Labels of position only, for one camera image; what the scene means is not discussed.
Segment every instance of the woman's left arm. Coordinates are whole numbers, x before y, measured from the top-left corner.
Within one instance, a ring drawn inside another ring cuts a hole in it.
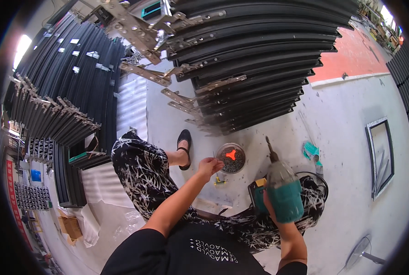
[[[141,229],[157,230],[167,238],[171,229],[186,213],[203,186],[209,182],[213,174],[223,167],[223,162],[216,158],[203,159],[198,165],[198,172],[186,181],[178,191],[162,202]]]

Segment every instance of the black shoe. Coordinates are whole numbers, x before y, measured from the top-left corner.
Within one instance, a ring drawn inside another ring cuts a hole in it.
[[[183,147],[179,147],[179,143],[180,143],[180,141],[182,141],[182,140],[186,140],[186,141],[188,142],[188,149],[183,148]],[[179,167],[180,167],[180,170],[183,170],[183,171],[188,170],[189,167],[191,166],[191,158],[189,157],[189,150],[191,149],[191,145],[192,145],[191,133],[190,133],[188,130],[184,129],[184,130],[180,133],[179,138],[177,139],[177,150],[179,150],[179,149],[184,150],[184,151],[188,154],[188,162],[189,162],[189,164],[188,164],[187,166],[179,166]]]

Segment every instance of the power drill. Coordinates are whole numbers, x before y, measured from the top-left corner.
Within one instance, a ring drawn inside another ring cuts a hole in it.
[[[263,201],[263,192],[266,189],[275,210],[276,220],[279,223],[290,223],[304,214],[301,182],[289,165],[279,160],[267,136],[266,141],[271,164],[265,179],[259,179],[249,185],[249,194],[257,214],[268,213]]]

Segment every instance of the metal bowl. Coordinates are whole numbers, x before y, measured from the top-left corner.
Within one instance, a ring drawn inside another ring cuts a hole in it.
[[[229,175],[239,173],[246,164],[246,153],[243,148],[236,143],[224,144],[218,149],[215,157],[225,164],[221,172]]]

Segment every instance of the woman's right hand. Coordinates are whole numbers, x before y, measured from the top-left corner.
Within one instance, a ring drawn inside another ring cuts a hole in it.
[[[211,176],[220,171],[223,167],[224,163],[219,161],[216,157],[207,157],[202,159],[198,164],[197,175],[208,182],[211,180]]]

